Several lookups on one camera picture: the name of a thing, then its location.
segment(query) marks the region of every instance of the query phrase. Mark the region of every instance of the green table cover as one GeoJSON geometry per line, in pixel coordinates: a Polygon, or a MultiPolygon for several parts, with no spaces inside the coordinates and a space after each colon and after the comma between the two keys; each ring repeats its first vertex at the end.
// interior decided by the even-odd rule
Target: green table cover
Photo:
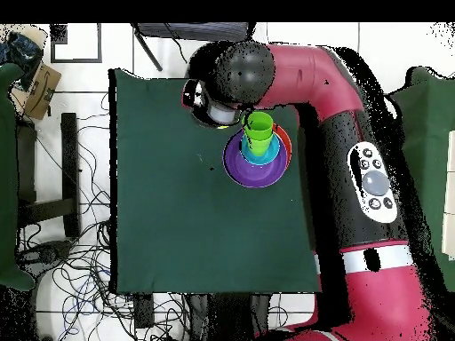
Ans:
{"type": "Polygon", "coordinates": [[[23,71],[12,63],[0,66],[0,285],[18,290],[35,287],[35,280],[16,265],[19,173],[16,112],[9,98],[12,83],[23,71]]]}
{"type": "Polygon", "coordinates": [[[403,153],[431,232],[448,291],[455,291],[455,262],[442,253],[449,132],[455,130],[455,80],[412,70],[410,86],[390,97],[402,112],[403,153]]]}
{"type": "Polygon", "coordinates": [[[222,163],[240,125],[197,125],[181,105],[185,82],[116,70],[117,291],[318,291],[295,111],[269,112],[294,145],[288,170],[244,188],[222,163]]]}

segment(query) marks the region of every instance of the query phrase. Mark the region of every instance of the floor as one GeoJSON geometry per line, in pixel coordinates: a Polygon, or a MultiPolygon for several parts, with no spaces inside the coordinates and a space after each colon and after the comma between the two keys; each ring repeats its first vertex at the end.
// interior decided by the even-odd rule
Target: floor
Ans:
{"type": "MultiPolygon", "coordinates": [[[[49,25],[37,25],[49,32],[49,25]]],[[[52,99],[52,116],[36,122],[38,138],[56,161],[61,161],[60,114],[75,112],[80,119],[79,141],[93,155],[81,148],[80,175],[81,188],[86,197],[81,195],[82,226],[109,218],[109,207],[95,205],[93,212],[87,210],[87,203],[98,193],[98,188],[91,188],[91,167],[96,157],[97,170],[94,181],[100,189],[109,192],[109,148],[108,130],[108,69],[124,68],[135,75],[152,77],[183,77],[186,64],[180,56],[178,46],[168,39],[149,38],[147,43],[158,61],[164,67],[163,72],[156,71],[132,34],[129,24],[102,24],[102,62],[101,63],[55,63],[51,64],[51,43],[48,38],[44,48],[44,63],[62,73],[57,92],[52,99]]],[[[292,44],[327,44],[346,46],[360,52],[371,70],[377,76],[385,92],[396,90],[404,84],[406,70],[415,65],[430,66],[442,75],[455,71],[455,37],[453,31],[445,25],[431,23],[260,23],[255,39],[260,42],[286,42],[292,44]]],[[[188,59],[203,42],[181,41],[183,54],[188,59]]],[[[96,59],[97,58],[96,24],[69,24],[68,44],[57,45],[57,59],[96,59]]],[[[54,200],[61,197],[61,171],[38,143],[36,150],[36,191],[37,200],[54,200]]],[[[63,239],[61,218],[48,220],[42,224],[42,232],[35,242],[63,239]]],[[[26,229],[26,236],[36,232],[36,226],[26,229]]],[[[88,232],[80,241],[77,251],[88,250],[96,242],[94,231],[88,232]]],[[[62,341],[133,341],[124,329],[132,326],[130,319],[119,320],[111,313],[103,317],[93,313],[90,305],[84,302],[75,304],[75,291],[87,289],[85,272],[74,269],[58,269],[49,272],[41,282],[37,299],[38,328],[41,334],[49,334],[54,339],[62,339],[68,328],[65,320],[72,322],[79,311],[75,328],[67,332],[62,341]]],[[[156,295],[157,304],[168,296],[156,295]]],[[[129,313],[130,304],[118,300],[118,310],[129,313]]],[[[278,327],[306,321],[314,310],[312,294],[275,295],[272,299],[269,325],[278,327]]],[[[156,309],[156,320],[164,320],[169,304],[156,309]]],[[[147,339],[153,329],[147,332],[147,339]]],[[[178,337],[182,327],[178,321],[172,325],[171,335],[178,337]]],[[[146,336],[144,329],[138,329],[138,338],[146,336]]]]}

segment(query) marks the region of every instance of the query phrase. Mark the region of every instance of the red robot arm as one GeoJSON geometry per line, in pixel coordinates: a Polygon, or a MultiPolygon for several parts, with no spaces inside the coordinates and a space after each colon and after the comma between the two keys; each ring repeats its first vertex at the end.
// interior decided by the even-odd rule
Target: red robot arm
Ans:
{"type": "MultiPolygon", "coordinates": [[[[205,81],[224,119],[229,109],[238,112],[245,102],[256,109],[296,107],[303,130],[299,137],[306,140],[299,152],[306,155],[322,295],[336,291],[330,276],[335,266],[344,269],[350,319],[315,330],[324,311],[317,299],[311,320],[290,326],[299,333],[287,341],[428,340],[429,311],[399,202],[376,147],[367,114],[371,104],[348,67],[329,48],[254,42],[218,48],[225,52],[217,52],[210,69],[201,65],[208,56],[201,53],[196,59],[202,68],[188,76],[205,81]],[[312,111],[313,122],[307,117],[312,111]],[[302,331],[306,325],[312,329],[302,331]]],[[[184,104],[193,101],[184,98],[184,104]]],[[[235,123],[238,114],[231,118],[235,123]]]]}

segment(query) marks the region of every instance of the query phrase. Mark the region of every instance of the tile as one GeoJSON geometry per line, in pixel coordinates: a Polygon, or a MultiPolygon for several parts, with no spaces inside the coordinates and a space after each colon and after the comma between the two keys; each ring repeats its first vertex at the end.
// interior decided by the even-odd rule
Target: tile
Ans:
{"type": "Polygon", "coordinates": [[[386,93],[404,85],[410,67],[440,75],[455,70],[455,46],[444,44],[431,22],[361,22],[360,28],[360,55],[386,93]]]}
{"type": "Polygon", "coordinates": [[[88,336],[93,331],[90,338],[87,336],[87,341],[134,341],[132,336],[128,334],[128,332],[131,335],[134,334],[133,320],[119,319],[114,315],[104,318],[100,315],[91,315],[90,321],[87,321],[87,324],[83,323],[85,333],[88,333],[88,336]]]}
{"type": "MultiPolygon", "coordinates": [[[[134,39],[134,70],[133,73],[142,78],[183,78],[188,64],[180,55],[179,46],[170,38],[144,38],[150,51],[163,68],[158,72],[137,39],[134,39]]],[[[189,61],[196,50],[207,44],[206,41],[178,40],[183,56],[189,61]]]]}
{"type": "Polygon", "coordinates": [[[447,159],[447,171],[455,171],[455,131],[449,132],[449,154],[447,159]]]}
{"type": "MultiPolygon", "coordinates": [[[[68,45],[56,47],[57,52],[67,56],[82,56],[88,53],[93,55],[93,45],[96,34],[93,27],[78,34],[77,25],[68,24],[68,45]]],[[[107,91],[108,70],[110,68],[124,68],[132,71],[132,28],[127,23],[101,24],[102,63],[54,63],[51,64],[50,38],[44,47],[44,64],[50,65],[61,73],[57,91],[107,91]]]]}
{"type": "Polygon", "coordinates": [[[107,96],[104,93],[56,93],[52,99],[51,116],[46,115],[36,122],[39,141],[36,143],[36,196],[38,201],[61,198],[61,131],[62,113],[76,113],[79,146],[79,186],[81,202],[89,202],[99,192],[91,187],[92,170],[94,181],[101,189],[110,191],[109,178],[109,116],[107,96]]]}
{"type": "Polygon", "coordinates": [[[444,212],[455,215],[455,172],[447,173],[444,212]]]}
{"type": "Polygon", "coordinates": [[[384,102],[386,103],[386,107],[387,107],[388,112],[390,114],[392,114],[394,119],[396,119],[397,113],[396,113],[396,109],[395,109],[395,106],[393,105],[393,103],[390,102],[390,100],[388,100],[386,97],[384,97],[384,102]]]}
{"type": "Polygon", "coordinates": [[[261,42],[262,44],[268,44],[268,23],[269,22],[257,22],[254,32],[252,34],[252,39],[261,42]]]}
{"type": "Polygon", "coordinates": [[[455,215],[443,217],[443,253],[455,257],[455,215]]]}
{"type": "MultiPolygon", "coordinates": [[[[102,317],[98,314],[79,315],[76,318],[74,327],[67,333],[69,324],[65,324],[61,313],[37,313],[37,328],[40,337],[51,335],[54,341],[63,338],[62,341],[134,341],[125,330],[134,331],[132,320],[116,317],[102,317]]],[[[71,323],[75,319],[74,315],[69,315],[67,321],[71,323]]]]}
{"type": "Polygon", "coordinates": [[[268,22],[268,40],[357,50],[357,22],[268,22]]]}
{"type": "Polygon", "coordinates": [[[308,321],[315,310],[315,295],[310,293],[274,294],[270,299],[268,325],[283,327],[308,321]]]}
{"type": "Polygon", "coordinates": [[[162,337],[167,332],[169,336],[178,341],[188,341],[188,334],[183,329],[181,313],[155,313],[155,328],[153,334],[162,337]]]}
{"type": "MultiPolygon", "coordinates": [[[[75,247],[77,256],[81,256],[78,253],[81,250],[83,248],[75,247]]],[[[73,260],[73,257],[70,257],[68,262],[72,266],[87,267],[87,261],[92,255],[93,253],[85,255],[84,261],[73,260]]],[[[89,280],[88,271],[80,271],[71,266],[60,265],[47,272],[41,280],[36,298],[36,310],[57,313],[61,313],[62,310],[65,312],[74,311],[72,308],[76,305],[76,298],[72,296],[80,297],[81,300],[92,300],[95,291],[92,279],[89,280]]],[[[81,306],[84,311],[92,312],[94,310],[89,303],[81,303],[81,306]]]]}

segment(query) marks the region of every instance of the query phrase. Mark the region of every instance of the black bar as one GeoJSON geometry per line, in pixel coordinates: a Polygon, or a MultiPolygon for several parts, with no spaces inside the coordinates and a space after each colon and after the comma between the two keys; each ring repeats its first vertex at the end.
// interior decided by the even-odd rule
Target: black bar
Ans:
{"type": "Polygon", "coordinates": [[[149,329],[155,325],[153,294],[133,295],[133,317],[136,329],[149,329]]]}
{"type": "Polygon", "coordinates": [[[158,60],[156,60],[156,57],[154,56],[152,51],[150,51],[146,44],[146,41],[144,41],[144,38],[136,28],[134,29],[134,35],[136,36],[136,39],[138,40],[140,46],[144,49],[150,60],[152,60],[152,63],[155,64],[155,67],[156,69],[158,69],[158,72],[163,71],[163,68],[161,67],[160,63],[158,63],[158,60]]]}
{"type": "Polygon", "coordinates": [[[19,207],[19,228],[45,221],[46,219],[64,216],[73,216],[74,199],[53,200],[51,202],[35,202],[19,207]]]}
{"type": "Polygon", "coordinates": [[[62,198],[69,199],[72,211],[62,214],[65,235],[76,238],[81,234],[79,221],[78,148],[76,113],[61,114],[62,198]]]}

